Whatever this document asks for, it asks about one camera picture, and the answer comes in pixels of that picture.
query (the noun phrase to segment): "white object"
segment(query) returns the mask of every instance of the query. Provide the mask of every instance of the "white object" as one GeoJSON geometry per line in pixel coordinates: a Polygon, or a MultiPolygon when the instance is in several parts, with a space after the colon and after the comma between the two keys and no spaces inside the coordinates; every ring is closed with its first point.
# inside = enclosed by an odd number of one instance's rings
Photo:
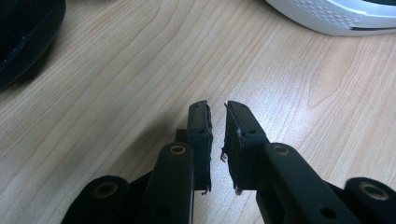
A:
{"type": "Polygon", "coordinates": [[[266,0],[285,16],[326,35],[396,33],[396,0],[266,0]]]}

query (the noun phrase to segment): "screw hole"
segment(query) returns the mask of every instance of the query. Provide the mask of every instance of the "screw hole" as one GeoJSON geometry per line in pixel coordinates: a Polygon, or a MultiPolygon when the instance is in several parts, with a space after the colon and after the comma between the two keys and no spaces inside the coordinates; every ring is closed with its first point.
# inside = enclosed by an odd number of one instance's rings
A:
{"type": "Polygon", "coordinates": [[[282,156],[287,156],[290,153],[290,151],[286,147],[274,147],[274,151],[282,156]]]}
{"type": "Polygon", "coordinates": [[[169,217],[171,215],[171,208],[168,205],[162,205],[155,210],[157,217],[169,217]]]}
{"type": "Polygon", "coordinates": [[[186,148],[183,146],[173,146],[169,151],[174,155],[181,155],[186,152],[186,148]]]}
{"type": "Polygon", "coordinates": [[[337,218],[337,214],[335,214],[334,210],[329,207],[321,207],[319,212],[326,218],[335,219],[337,218]]]}
{"type": "Polygon", "coordinates": [[[362,182],[360,183],[359,188],[364,194],[366,194],[370,198],[379,201],[386,201],[387,199],[389,199],[389,195],[384,190],[377,187],[376,185],[367,182],[362,182]]]}
{"type": "Polygon", "coordinates": [[[113,195],[118,188],[119,186],[113,182],[102,183],[93,190],[93,196],[104,199],[113,195]]]}

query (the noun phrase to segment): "metal screw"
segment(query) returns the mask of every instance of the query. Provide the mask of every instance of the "metal screw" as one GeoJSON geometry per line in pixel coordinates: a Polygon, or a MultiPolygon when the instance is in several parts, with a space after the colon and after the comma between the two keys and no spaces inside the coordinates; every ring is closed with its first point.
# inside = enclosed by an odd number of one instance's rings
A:
{"type": "Polygon", "coordinates": [[[276,147],[274,147],[274,151],[277,154],[282,155],[282,156],[287,156],[290,153],[290,151],[286,147],[278,147],[278,146],[276,146],[276,147]]]}
{"type": "Polygon", "coordinates": [[[108,198],[117,192],[119,186],[114,182],[105,182],[93,190],[93,196],[99,199],[108,198]]]}
{"type": "Polygon", "coordinates": [[[174,155],[181,155],[186,152],[186,148],[183,146],[173,146],[169,149],[169,151],[174,155]]]}
{"type": "Polygon", "coordinates": [[[361,182],[359,184],[359,189],[361,192],[369,196],[370,198],[379,200],[379,201],[386,201],[389,199],[389,195],[382,190],[381,188],[377,187],[376,185],[367,183],[367,182],[361,182]]]}

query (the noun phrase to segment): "black object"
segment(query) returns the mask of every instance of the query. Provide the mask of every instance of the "black object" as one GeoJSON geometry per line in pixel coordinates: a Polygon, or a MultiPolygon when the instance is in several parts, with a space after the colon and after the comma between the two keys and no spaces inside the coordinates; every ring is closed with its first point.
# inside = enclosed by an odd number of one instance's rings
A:
{"type": "Polygon", "coordinates": [[[190,106],[187,130],[160,151],[154,170],[128,184],[117,176],[93,180],[78,195],[63,223],[192,223],[193,191],[211,188],[210,109],[190,106]]]}
{"type": "Polygon", "coordinates": [[[396,223],[396,192],[369,178],[344,190],[323,181],[294,148],[269,143],[246,105],[227,105],[223,153],[237,192],[257,190],[265,223],[396,223]]]}
{"type": "MultiPolygon", "coordinates": [[[[345,189],[323,181],[294,148],[270,143],[246,105],[230,101],[223,154],[237,192],[257,190],[265,223],[396,223],[396,192],[352,178],[345,189]]],[[[192,223],[193,191],[211,188],[212,125],[206,101],[190,106],[187,130],[160,152],[154,170],[128,184],[93,180],[63,223],[192,223]]]]}
{"type": "Polygon", "coordinates": [[[371,2],[379,5],[396,6],[395,0],[363,0],[364,2],[371,2]]]}
{"type": "Polygon", "coordinates": [[[59,30],[64,0],[0,1],[0,90],[39,58],[59,30]]]}

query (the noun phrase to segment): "wood grain surface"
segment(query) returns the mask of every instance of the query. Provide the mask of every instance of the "wood grain surface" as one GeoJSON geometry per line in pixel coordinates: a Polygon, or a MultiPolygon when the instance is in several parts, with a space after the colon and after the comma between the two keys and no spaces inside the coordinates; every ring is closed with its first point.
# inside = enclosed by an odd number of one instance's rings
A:
{"type": "Polygon", "coordinates": [[[207,100],[212,192],[194,223],[263,223],[219,157],[226,110],[250,107],[273,142],[325,180],[396,189],[396,35],[327,36],[262,0],[67,0],[27,78],[0,94],[1,223],[60,223],[91,180],[133,181],[207,100]]]}

